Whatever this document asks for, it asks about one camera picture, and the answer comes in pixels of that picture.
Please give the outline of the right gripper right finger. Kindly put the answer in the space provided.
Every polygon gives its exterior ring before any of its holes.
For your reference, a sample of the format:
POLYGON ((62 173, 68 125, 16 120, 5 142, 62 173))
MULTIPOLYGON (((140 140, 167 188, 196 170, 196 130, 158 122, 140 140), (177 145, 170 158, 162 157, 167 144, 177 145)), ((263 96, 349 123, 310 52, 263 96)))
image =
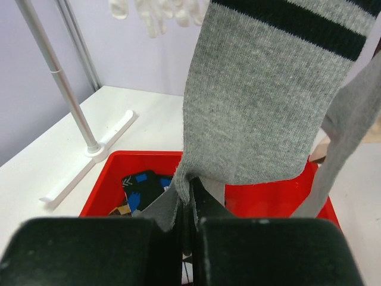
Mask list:
POLYGON ((190 182, 195 285, 363 285, 341 230, 326 219, 241 219, 190 182))

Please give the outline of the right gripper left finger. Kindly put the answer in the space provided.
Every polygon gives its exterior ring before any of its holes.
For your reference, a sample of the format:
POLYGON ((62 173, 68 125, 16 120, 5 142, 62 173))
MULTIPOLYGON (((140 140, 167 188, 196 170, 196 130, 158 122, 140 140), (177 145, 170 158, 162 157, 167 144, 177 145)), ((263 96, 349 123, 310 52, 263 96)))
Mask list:
POLYGON ((1 259, 1 284, 180 285, 182 212, 169 189, 136 217, 28 220, 1 259))

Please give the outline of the black blue sock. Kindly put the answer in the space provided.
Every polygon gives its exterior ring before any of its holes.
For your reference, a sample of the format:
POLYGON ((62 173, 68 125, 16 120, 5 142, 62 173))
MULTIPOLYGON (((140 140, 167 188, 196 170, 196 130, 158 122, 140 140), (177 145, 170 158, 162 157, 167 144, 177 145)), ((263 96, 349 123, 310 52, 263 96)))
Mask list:
POLYGON ((132 216, 137 216, 153 203, 171 184, 172 176, 153 170, 127 175, 121 180, 132 216))

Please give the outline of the grey striped sock front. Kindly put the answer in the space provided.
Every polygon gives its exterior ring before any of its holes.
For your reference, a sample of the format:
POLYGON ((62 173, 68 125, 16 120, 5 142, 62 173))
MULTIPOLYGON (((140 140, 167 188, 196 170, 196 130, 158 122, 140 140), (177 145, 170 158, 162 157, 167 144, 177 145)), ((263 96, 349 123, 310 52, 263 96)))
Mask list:
POLYGON ((379 1, 211 1, 185 87, 182 201, 196 176, 297 177, 379 13, 379 1))

